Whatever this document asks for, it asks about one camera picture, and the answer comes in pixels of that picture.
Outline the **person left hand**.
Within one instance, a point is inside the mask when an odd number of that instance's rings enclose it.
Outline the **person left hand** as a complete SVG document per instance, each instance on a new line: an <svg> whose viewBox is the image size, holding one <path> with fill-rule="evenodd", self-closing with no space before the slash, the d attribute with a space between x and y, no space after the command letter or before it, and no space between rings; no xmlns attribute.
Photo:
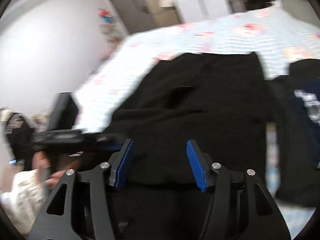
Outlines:
<svg viewBox="0 0 320 240"><path fill-rule="evenodd" d="M49 189L53 189L61 177L65 174L68 169L77 170L80 166L78 159L68 163L61 170L52 172L52 164L46 154L41 152L36 152L33 156L32 169L35 170L35 177L37 182L42 186L48 186Z"/></svg>

